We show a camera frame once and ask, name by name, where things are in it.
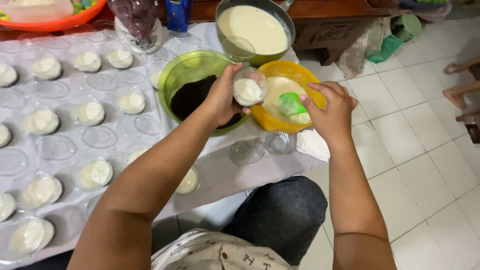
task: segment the pan handle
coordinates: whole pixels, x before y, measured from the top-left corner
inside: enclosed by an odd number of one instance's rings
[[[295,0],[285,0],[283,2],[280,3],[280,7],[285,10],[285,12],[288,11],[288,9],[290,8],[290,6],[295,2]]]

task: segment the white napkin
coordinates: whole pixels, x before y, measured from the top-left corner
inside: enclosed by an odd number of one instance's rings
[[[327,143],[315,130],[304,130],[297,134],[297,151],[325,162],[330,158]]]

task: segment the orange bowl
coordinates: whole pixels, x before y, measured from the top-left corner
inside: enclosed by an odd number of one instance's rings
[[[107,0],[98,0],[95,6],[88,10],[79,13],[74,16],[63,18],[56,21],[43,22],[43,23],[19,23],[19,22],[6,22],[0,20],[0,25],[17,30],[30,31],[30,32],[55,32],[65,29],[70,29],[77,25],[85,24],[93,19],[103,9]]]
[[[313,99],[319,108],[325,106],[325,98],[317,91],[308,87],[307,83],[318,83],[317,78],[308,69],[290,61],[273,61],[262,65],[258,70],[267,78],[274,76],[286,77],[298,83],[307,95]],[[288,134],[296,133],[306,127],[311,126],[312,122],[305,125],[295,125],[285,123],[265,110],[262,105],[253,105],[251,107],[252,117],[265,130],[281,130]]]

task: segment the person's right hand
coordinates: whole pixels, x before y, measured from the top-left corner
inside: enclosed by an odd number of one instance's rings
[[[325,97],[327,104],[319,109],[307,95],[299,97],[307,110],[313,126],[329,148],[352,142],[352,110],[358,101],[345,87],[335,82],[308,83],[308,86]]]

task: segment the person's left hand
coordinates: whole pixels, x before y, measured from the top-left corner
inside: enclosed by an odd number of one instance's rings
[[[220,77],[213,83],[204,104],[210,108],[218,120],[218,125],[224,125],[235,113],[250,113],[250,108],[242,107],[233,98],[233,79],[242,68],[242,63],[228,64]]]

